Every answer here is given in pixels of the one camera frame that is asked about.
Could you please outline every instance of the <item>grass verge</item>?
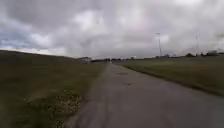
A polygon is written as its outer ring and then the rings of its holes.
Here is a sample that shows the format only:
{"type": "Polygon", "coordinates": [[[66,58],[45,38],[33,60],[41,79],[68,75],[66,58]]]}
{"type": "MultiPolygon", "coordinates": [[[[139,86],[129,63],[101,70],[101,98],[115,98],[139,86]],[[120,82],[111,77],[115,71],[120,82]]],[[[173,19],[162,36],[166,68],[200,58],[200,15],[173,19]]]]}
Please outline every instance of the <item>grass verge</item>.
{"type": "Polygon", "coordinates": [[[195,89],[224,96],[224,57],[132,60],[123,66],[195,89]]]}
{"type": "Polygon", "coordinates": [[[0,52],[0,127],[63,128],[103,64],[0,52]]]}

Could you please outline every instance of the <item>gray cloud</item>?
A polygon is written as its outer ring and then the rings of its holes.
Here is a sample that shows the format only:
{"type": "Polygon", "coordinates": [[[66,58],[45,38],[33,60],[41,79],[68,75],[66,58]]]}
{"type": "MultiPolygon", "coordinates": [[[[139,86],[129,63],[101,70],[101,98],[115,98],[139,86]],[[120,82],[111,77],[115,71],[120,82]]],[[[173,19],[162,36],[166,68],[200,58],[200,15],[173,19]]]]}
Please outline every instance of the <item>gray cloud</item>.
{"type": "Polygon", "coordinates": [[[164,54],[197,52],[196,36],[200,52],[224,48],[222,0],[0,0],[0,7],[1,49],[150,57],[158,55],[158,32],[164,54]]]}

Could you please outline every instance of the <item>paved path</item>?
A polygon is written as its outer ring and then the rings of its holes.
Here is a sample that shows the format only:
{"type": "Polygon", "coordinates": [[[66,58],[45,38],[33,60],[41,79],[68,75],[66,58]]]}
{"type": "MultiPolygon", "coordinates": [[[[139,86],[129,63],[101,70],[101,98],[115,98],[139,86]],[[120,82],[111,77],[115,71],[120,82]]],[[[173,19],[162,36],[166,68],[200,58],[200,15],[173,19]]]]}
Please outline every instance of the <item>paved path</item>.
{"type": "Polygon", "coordinates": [[[224,98],[109,64],[71,128],[224,128],[224,98]]]}

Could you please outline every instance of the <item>distant building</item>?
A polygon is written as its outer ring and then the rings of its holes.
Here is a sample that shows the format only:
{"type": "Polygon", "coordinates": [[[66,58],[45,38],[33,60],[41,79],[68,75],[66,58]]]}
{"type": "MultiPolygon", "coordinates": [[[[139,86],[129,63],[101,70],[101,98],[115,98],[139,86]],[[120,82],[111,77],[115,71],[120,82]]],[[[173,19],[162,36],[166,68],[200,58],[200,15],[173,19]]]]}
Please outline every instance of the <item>distant building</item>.
{"type": "Polygon", "coordinates": [[[212,51],[209,51],[207,54],[207,56],[218,56],[218,52],[216,50],[212,50],[212,51]]]}
{"type": "Polygon", "coordinates": [[[81,60],[81,61],[84,61],[84,62],[91,62],[92,58],[90,57],[81,57],[81,58],[78,58],[78,60],[81,60]]]}

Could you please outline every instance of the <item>pole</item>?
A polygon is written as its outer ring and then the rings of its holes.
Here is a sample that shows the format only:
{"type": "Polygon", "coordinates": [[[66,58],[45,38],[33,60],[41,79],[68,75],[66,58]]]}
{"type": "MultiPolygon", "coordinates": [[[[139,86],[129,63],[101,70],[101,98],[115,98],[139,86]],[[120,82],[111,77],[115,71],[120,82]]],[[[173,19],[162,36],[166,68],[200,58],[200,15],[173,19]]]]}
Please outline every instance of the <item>pole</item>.
{"type": "Polygon", "coordinates": [[[199,54],[199,45],[198,45],[198,37],[196,36],[196,43],[197,43],[197,53],[199,54]]]}
{"type": "Polygon", "coordinates": [[[160,33],[156,33],[159,36],[159,52],[160,52],[160,57],[162,56],[162,49],[161,49],[161,44],[160,44],[160,33]]]}

